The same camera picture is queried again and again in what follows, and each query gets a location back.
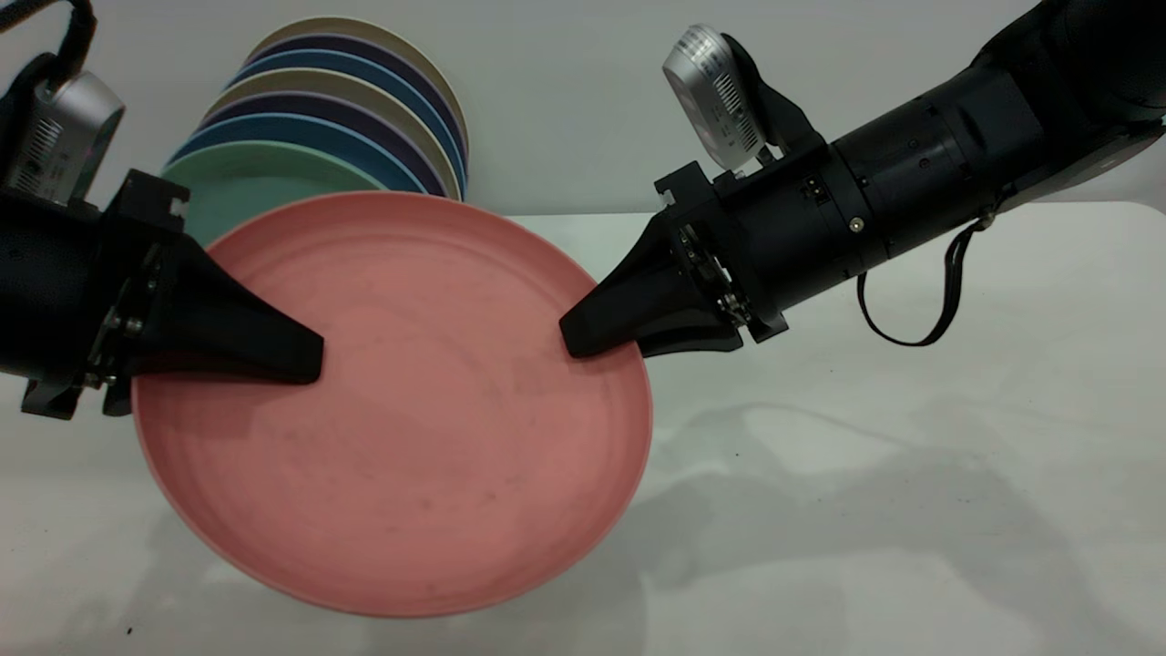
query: beige plate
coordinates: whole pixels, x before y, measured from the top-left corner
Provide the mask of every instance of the beige plate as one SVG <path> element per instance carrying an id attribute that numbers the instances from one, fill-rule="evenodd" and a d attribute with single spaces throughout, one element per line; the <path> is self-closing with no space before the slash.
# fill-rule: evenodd
<path id="1" fill-rule="evenodd" d="M 417 114 L 396 98 L 351 75 L 322 69 L 268 71 L 248 77 L 224 91 L 206 111 L 206 115 L 250 96 L 280 91 L 322 93 L 354 103 L 357 106 L 377 114 L 416 143 L 421 155 L 434 165 L 434 170 L 441 176 L 447 189 L 454 190 L 458 199 L 465 197 L 465 191 L 457 182 L 457 174 L 452 162 L 449 161 L 449 155 L 445 154 L 441 142 L 437 141 L 429 127 L 417 118 Z"/>
<path id="2" fill-rule="evenodd" d="M 462 112 L 462 104 L 457 100 L 457 93 L 455 93 L 454 87 L 449 85 L 449 80 L 445 79 L 445 76 L 442 75 L 441 70 L 438 70 L 429 57 L 419 50 L 416 45 L 378 24 L 343 16 L 318 16 L 314 19 L 304 19 L 292 24 L 283 26 L 273 31 L 269 36 L 267 36 L 267 38 L 264 38 L 250 55 L 247 55 L 247 59 L 250 61 L 260 50 L 274 45 L 276 42 L 310 34 L 339 34 L 343 36 L 363 38 L 405 57 L 406 61 L 416 66 L 419 71 L 428 77 L 434 85 L 437 86 L 437 91 L 449 101 L 450 110 L 454 112 L 454 118 L 457 119 L 457 127 L 462 132 L 462 140 L 465 142 L 466 155 L 469 155 L 470 134 L 465 126 L 465 113 Z"/>

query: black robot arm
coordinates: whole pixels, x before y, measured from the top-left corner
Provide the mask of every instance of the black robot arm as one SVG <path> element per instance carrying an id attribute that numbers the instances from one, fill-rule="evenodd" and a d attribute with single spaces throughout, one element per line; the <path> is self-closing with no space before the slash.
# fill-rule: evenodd
<path id="1" fill-rule="evenodd" d="M 0 7 L 0 33 L 54 0 Z M 189 190 L 132 170 L 101 211 L 85 193 L 124 107 L 82 71 L 87 0 L 56 54 L 0 98 L 0 374 L 28 380 L 24 412 L 69 419 L 83 390 L 131 412 L 140 374 L 211 372 L 308 385 L 324 340 L 223 270 L 188 234 Z"/>
<path id="2" fill-rule="evenodd" d="M 974 231 L 1161 136 L 1164 33 L 1166 3 L 1047 0 L 955 77 L 833 143 L 723 35 L 745 104 L 784 156 L 763 151 L 746 177 L 710 182 L 694 162 L 656 182 L 670 204 L 562 318 L 568 351 L 725 352 L 743 346 L 742 326 L 761 343 L 786 330 L 785 309 L 852 277 L 862 292 L 872 267 L 971 224 L 948 251 L 930 344 L 954 316 Z"/>

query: black wire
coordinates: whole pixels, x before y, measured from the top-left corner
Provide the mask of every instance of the black wire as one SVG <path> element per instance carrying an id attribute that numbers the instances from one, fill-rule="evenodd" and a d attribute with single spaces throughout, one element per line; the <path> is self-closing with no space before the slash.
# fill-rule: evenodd
<path id="1" fill-rule="evenodd" d="M 14 0 L 0 7 L 0 33 L 8 31 L 57 0 Z"/>
<path id="2" fill-rule="evenodd" d="M 866 324 L 871 326 L 871 331 L 874 331 L 874 334 L 879 338 L 883 338 L 892 345 L 899 345 L 900 347 L 929 347 L 940 341 L 940 338 L 942 338 L 943 334 L 947 333 L 948 327 L 951 326 L 951 322 L 955 319 L 955 313 L 960 309 L 960 295 L 963 289 L 963 258 L 968 253 L 968 246 L 971 244 L 971 237 L 976 232 L 988 230 L 988 226 L 991 224 L 991 217 L 982 218 L 963 228 L 963 231 L 951 240 L 951 245 L 948 246 L 947 254 L 943 256 L 943 309 L 940 311 L 940 318 L 935 323 L 935 326 L 932 327 L 932 332 L 918 343 L 895 340 L 879 330 L 879 326 L 874 324 L 874 319 L 871 318 L 871 312 L 866 309 L 866 274 L 859 274 L 858 306 L 862 308 L 863 318 L 865 318 Z"/>
<path id="3" fill-rule="evenodd" d="M 8 31 L 27 21 L 57 0 L 14 0 L 0 7 L 0 34 Z M 71 79 L 85 63 L 93 31 L 97 30 L 97 19 L 93 16 L 93 5 L 90 0 L 69 0 L 72 15 L 69 29 L 57 51 L 57 61 L 49 71 L 49 84 L 54 87 Z"/>

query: white table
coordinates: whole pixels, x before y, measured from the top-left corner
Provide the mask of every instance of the white table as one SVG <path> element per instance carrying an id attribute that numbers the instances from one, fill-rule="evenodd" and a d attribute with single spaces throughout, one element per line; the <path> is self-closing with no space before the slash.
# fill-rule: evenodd
<path id="1" fill-rule="evenodd" d="M 602 275 L 646 218 L 521 221 Z M 936 347 L 881 343 L 845 284 L 763 347 L 649 361 L 653 453 L 616 531 L 431 621 L 252 583 L 169 510 L 128 419 L 92 394 L 72 423 L 21 416 L 0 380 L 0 654 L 1166 653 L 1163 244 L 1137 205 L 1026 207 L 976 237 Z M 944 247 L 872 274 L 893 334 L 929 330 Z"/>

